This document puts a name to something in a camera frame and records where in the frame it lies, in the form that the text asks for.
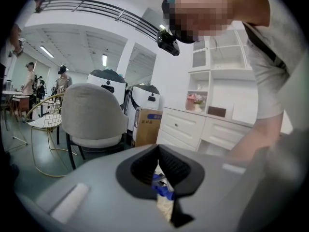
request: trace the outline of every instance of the vr headset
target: vr headset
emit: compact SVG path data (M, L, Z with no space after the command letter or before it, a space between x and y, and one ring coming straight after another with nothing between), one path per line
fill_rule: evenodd
M172 35L165 29L159 31L157 33L156 42L161 49L167 51L173 56L178 56L180 51L177 40L185 44L192 44L195 40L193 39L193 36L188 34L187 31L182 31L181 26L176 23L175 13L173 13L173 9L170 7L167 0L163 0L162 10L164 13L164 18L169 20L169 29Z

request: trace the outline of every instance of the gray lid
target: gray lid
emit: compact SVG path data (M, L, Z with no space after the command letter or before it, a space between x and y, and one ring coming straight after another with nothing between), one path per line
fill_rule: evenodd
M157 94L157 95L160 94L159 90L155 86L153 86L153 85L141 85L141 84L138 84L138 85L135 85L134 87L139 87L139 88L141 88L143 90L146 90L146 91L148 91L150 93L154 93L154 94Z
M125 79L113 70L94 70L90 75L118 83L126 83Z

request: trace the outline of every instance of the blue label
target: blue label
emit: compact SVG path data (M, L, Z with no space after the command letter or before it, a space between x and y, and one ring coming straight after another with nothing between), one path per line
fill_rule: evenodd
M162 119L162 115L158 115L158 114L149 114L147 116L148 119Z

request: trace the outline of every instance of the floor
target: floor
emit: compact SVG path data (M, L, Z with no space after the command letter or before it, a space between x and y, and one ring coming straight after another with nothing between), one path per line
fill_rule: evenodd
M39 112L39 110L34 112L33 119L38 118ZM7 117L9 131L6 130L3 120L1 119L1 131L3 138L3 146L5 150L22 144L22 142L20 142L19 140L12 138L12 126L14 128L14 136L18 138L22 138L22 136L20 132L16 129L17 123L12 121L12 119L9 117L9 113L7 113ZM10 163L16 164L20 171L15 181L14 187L16 192L20 192L25 196L29 197L30 199L36 200L45 189L51 186L59 178L45 176L35 169L31 152L30 126L27 123L23 122L19 122L18 125L20 126L20 131L24 134L28 145L17 147L16 149L12 149L9 151L11 154ZM52 138L56 143L56 130L53 131ZM65 132L63 131L62 127L60 127L59 142L60 144L57 145L57 148L67 149ZM53 151L51 153L48 147L47 134L45 132L36 130L33 131L33 148L37 166L44 172L52 175L63 175L68 174L72 171L69 155L66 151L58 151L66 167L61 163L56 152ZM76 152L79 152L78 147L74 146L73 148ZM89 161L96 157L108 155L110 153L107 152L84 154L86 158L85 161L82 159L81 156L74 156L74 162L77 168L86 161Z

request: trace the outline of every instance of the backpack strap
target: backpack strap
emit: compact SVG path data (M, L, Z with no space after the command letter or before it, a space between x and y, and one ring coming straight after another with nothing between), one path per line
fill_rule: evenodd
M277 59L277 55L252 31L250 27L248 27L245 23L243 23L245 30L247 32L249 40L262 52L264 52L274 63ZM281 62L276 65L278 68L285 68L284 62Z

